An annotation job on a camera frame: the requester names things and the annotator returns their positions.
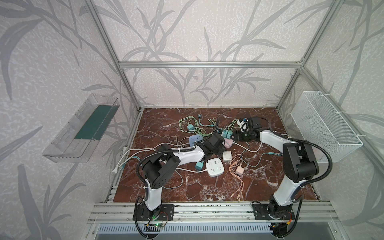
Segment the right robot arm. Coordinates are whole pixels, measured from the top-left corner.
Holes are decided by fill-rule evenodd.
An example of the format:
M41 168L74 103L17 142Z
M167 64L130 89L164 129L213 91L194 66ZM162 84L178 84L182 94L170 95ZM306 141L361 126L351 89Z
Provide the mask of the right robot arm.
M283 154L284 178L270 199L270 210L290 207L295 203L298 192L307 185L325 179L333 169L331 155L319 145L307 140L285 137L272 129L262 127L261 117L244 118L237 121L239 130L234 132L236 142L257 141L269 145ZM328 160L327 170L318 175L320 168L314 149L322 152Z

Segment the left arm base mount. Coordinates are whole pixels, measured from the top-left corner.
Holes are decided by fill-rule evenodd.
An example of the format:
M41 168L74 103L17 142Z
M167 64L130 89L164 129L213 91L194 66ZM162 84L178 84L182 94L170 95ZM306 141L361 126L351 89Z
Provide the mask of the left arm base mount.
M137 221L171 221L174 218L175 205L162 204L150 211L145 204L135 206L133 220Z

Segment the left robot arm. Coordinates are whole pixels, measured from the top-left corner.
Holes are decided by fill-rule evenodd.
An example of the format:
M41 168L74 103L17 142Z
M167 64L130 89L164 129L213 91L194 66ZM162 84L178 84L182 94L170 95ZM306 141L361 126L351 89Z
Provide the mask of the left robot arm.
M218 133L199 140L189 148L171 148L160 145L155 152L144 157L136 166L136 175L144 184L144 206L154 211L162 205L163 186L179 166L207 162L208 158L224 153L225 139Z

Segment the white power strip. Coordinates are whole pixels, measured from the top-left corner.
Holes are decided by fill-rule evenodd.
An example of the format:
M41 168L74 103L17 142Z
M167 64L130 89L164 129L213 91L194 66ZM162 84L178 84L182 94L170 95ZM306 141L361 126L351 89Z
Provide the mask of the white power strip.
M225 168L221 159L214 158L207 160L206 170L208 172L208 175L213 178L222 175L224 173Z

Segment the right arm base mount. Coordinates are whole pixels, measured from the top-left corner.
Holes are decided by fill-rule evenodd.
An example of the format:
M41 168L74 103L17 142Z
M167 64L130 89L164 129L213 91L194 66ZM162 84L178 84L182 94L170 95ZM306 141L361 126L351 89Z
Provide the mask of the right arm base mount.
M292 221L296 219L293 205L279 206L275 202L262 204L254 201L251 203L255 220Z

